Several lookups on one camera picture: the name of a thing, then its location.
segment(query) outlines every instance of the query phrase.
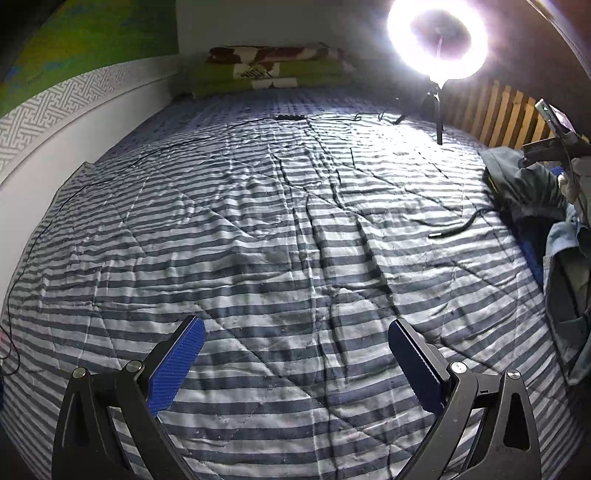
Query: blue padding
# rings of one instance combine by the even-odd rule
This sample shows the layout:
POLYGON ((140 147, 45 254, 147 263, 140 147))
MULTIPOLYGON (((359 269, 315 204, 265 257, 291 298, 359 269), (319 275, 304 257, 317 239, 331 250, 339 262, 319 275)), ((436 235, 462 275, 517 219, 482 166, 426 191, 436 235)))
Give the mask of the blue padding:
POLYGON ((147 404, 154 417, 169 408, 204 343, 205 324, 195 317, 150 377, 147 404))
POLYGON ((441 414, 443 385, 396 320, 388 329, 388 343, 423 410, 441 414))
POLYGON ((558 175, 560 175, 561 173, 564 173, 564 168, 562 168, 562 167, 558 166, 558 167, 551 168, 551 169, 550 169, 550 171, 551 171, 551 172, 552 172, 554 175, 558 176, 558 175))

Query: white wall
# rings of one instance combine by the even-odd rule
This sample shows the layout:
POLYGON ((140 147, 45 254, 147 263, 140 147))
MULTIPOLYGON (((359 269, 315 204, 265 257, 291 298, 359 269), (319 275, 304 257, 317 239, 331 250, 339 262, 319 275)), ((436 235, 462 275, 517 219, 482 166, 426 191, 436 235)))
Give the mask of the white wall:
POLYGON ((0 185, 0 299, 34 228, 57 189, 84 162, 94 163, 167 106, 174 77, 138 87, 97 106, 45 140, 0 185))
POLYGON ((324 42, 361 58, 391 52, 385 30, 393 0, 177 0, 185 57, 222 45, 324 42))

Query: smartphone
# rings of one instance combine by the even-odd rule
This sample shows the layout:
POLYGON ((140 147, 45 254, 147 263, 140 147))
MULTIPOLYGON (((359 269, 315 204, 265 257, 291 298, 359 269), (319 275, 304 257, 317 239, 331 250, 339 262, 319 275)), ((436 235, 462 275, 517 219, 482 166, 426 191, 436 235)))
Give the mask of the smartphone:
POLYGON ((564 137, 569 132, 574 132, 573 125, 568 117, 557 108, 547 103, 544 99, 535 104, 537 111, 557 138, 564 137))

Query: wooden slats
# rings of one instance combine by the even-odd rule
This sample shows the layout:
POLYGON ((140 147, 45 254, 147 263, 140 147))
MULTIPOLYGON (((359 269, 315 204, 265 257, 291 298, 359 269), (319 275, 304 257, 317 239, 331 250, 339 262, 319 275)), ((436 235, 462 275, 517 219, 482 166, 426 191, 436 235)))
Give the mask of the wooden slats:
POLYGON ((488 107, 490 84, 485 82, 480 87, 480 96, 478 97, 478 106, 476 107, 476 114, 474 115, 474 123, 470 129, 470 134, 473 137, 479 138, 482 132, 482 125, 486 116, 486 109, 488 107))
POLYGON ((442 97, 446 125, 468 132, 489 147, 520 149, 525 143, 554 136, 536 111, 535 99, 497 80, 449 82, 442 97))
POLYGON ((544 127, 546 122, 541 115, 538 114, 537 123, 535 125, 534 136, 531 138, 532 142, 539 142, 542 140, 542 134, 544 133, 544 127))
POLYGON ((509 117, 509 124, 507 125, 505 136, 503 137, 502 145, 504 147, 511 146, 511 140, 513 140, 515 130, 517 129, 517 119, 519 118, 519 112, 521 111, 522 103, 523 92, 517 91, 515 93, 515 97, 513 98, 513 108, 511 109, 511 117, 509 117))
POLYGON ((534 116, 534 111, 535 100, 533 98, 529 98, 525 104, 525 115, 523 117, 523 122, 521 123, 521 130, 519 131, 517 141, 515 142, 515 148, 517 149, 523 147, 525 144, 525 137, 527 136, 527 132, 530 130, 531 119, 534 116))
POLYGON ((499 89, 501 88, 501 84, 498 80, 495 80, 492 83, 492 90, 491 96, 488 102, 488 108, 486 110, 486 116, 484 119, 484 125, 482 127, 482 132, 480 133, 480 141, 484 144, 488 145, 488 136, 491 132, 491 125, 492 125, 492 117, 495 114, 495 106, 496 106, 496 99, 499 96, 499 89))
POLYGON ((499 137, 505 123, 505 115, 507 115, 507 107, 509 106, 509 99, 511 98, 511 87, 505 86, 501 95, 501 105, 499 106, 499 113, 496 116, 495 129, 492 131, 491 141, 489 145, 491 147, 498 147, 499 137))
POLYGON ((464 112, 464 119, 461 126, 461 129, 464 130, 464 132, 469 132, 474 123, 479 94, 480 89, 478 88, 478 84, 473 82, 470 86, 468 104, 466 106, 466 111, 464 112))

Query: striped comforter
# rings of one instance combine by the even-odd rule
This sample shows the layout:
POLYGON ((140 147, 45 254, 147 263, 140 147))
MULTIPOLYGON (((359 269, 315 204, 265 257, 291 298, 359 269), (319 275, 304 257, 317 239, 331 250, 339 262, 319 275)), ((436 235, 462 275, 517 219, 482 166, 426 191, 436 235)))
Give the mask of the striped comforter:
POLYGON ((41 479, 70 372, 143 358, 188 313, 207 341, 159 418, 200 479, 395 478, 434 420, 388 348, 399 314, 477 372, 518 368, 544 477, 560 470, 577 401, 515 239, 495 213, 427 238, 488 205, 479 145, 382 110, 348 90, 179 101, 62 187, 9 298, 1 421, 41 479))

